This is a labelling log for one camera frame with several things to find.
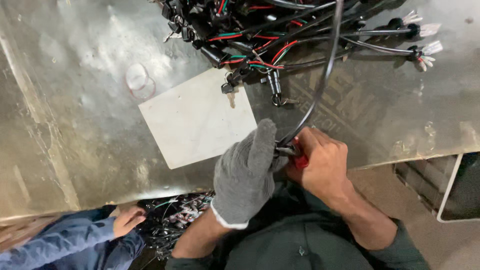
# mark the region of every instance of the red wire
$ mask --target red wire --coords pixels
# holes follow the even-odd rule
[[[234,63],[240,63],[242,61],[243,61],[243,59],[238,59],[238,60],[221,62],[220,64],[234,64]]]
[[[285,51],[288,47],[292,46],[292,45],[295,44],[295,43],[297,43],[296,40],[295,40],[295,41],[292,41],[292,42],[290,42],[290,43],[288,43],[288,44],[286,44],[281,50],[279,50],[279,51],[276,53],[276,55],[273,57],[272,63],[273,63],[273,61],[275,60],[275,58],[276,58],[278,55],[280,55],[280,53],[282,53],[282,52]]]
[[[264,38],[264,39],[279,39],[280,38],[280,37],[266,37],[266,36],[261,36],[261,35],[256,35],[254,37]]]
[[[251,6],[249,10],[264,10],[264,9],[272,9],[273,6]]]
[[[236,35],[231,35],[231,36],[224,36],[224,37],[214,37],[209,39],[208,41],[214,41],[214,40],[219,40],[219,39],[229,39],[229,38],[234,38],[234,37],[241,37],[242,34],[236,34]]]
[[[270,41],[268,41],[267,43],[265,43],[265,44],[261,45],[260,47],[256,48],[255,50],[258,50],[258,49],[261,49],[261,48],[263,48],[263,47],[267,46],[267,45],[268,45],[268,44],[270,44],[272,41],[273,41],[273,39],[272,39],[272,40],[270,40]]]
[[[293,23],[293,24],[296,24],[296,25],[298,25],[298,26],[303,26],[303,24],[301,24],[301,23],[299,23],[299,22],[297,22],[297,21],[293,21],[293,20],[292,20],[292,21],[290,21],[290,22]]]
[[[262,62],[260,62],[260,61],[250,61],[250,62],[248,62],[248,63],[249,63],[249,64],[261,64],[261,65],[264,65],[264,66],[267,66],[267,67],[271,67],[271,68],[283,69],[283,67],[270,65],[270,64],[267,64],[267,63],[262,63]]]
[[[225,0],[222,0],[222,3],[220,4],[220,8],[218,8],[218,14],[222,13],[223,4],[225,4]]]

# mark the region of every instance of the gray knit glove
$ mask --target gray knit glove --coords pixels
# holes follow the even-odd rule
[[[273,194],[273,172],[288,162],[274,160],[275,124],[263,119],[257,129],[232,145],[215,166],[215,198],[211,208],[218,222],[232,229],[245,229]]]

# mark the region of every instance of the concrete floor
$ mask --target concrete floor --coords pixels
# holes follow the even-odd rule
[[[392,173],[391,165],[349,171],[357,190],[389,216],[403,220],[432,269],[479,269],[480,222],[440,223]]]

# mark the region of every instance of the bare hand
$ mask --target bare hand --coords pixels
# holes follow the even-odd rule
[[[309,127],[303,128],[298,138],[309,164],[303,170],[289,164],[287,174],[330,208],[336,209],[354,192],[347,179],[347,145]]]
[[[133,206],[127,211],[122,212],[113,222],[113,234],[115,238],[129,233],[135,226],[145,221],[145,210],[138,206]]]

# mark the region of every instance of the hand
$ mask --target hand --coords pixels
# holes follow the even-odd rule
[[[113,222],[113,234],[115,238],[129,233],[135,226],[145,221],[145,210],[138,206],[133,206],[127,211],[122,212]]]
[[[303,170],[289,164],[288,176],[337,210],[354,192],[347,179],[347,145],[309,127],[303,128],[298,138],[309,164]]]
[[[256,130],[235,143],[215,165],[212,210],[225,228],[244,229],[273,194],[273,172],[286,157],[274,160],[275,124],[261,120]]]

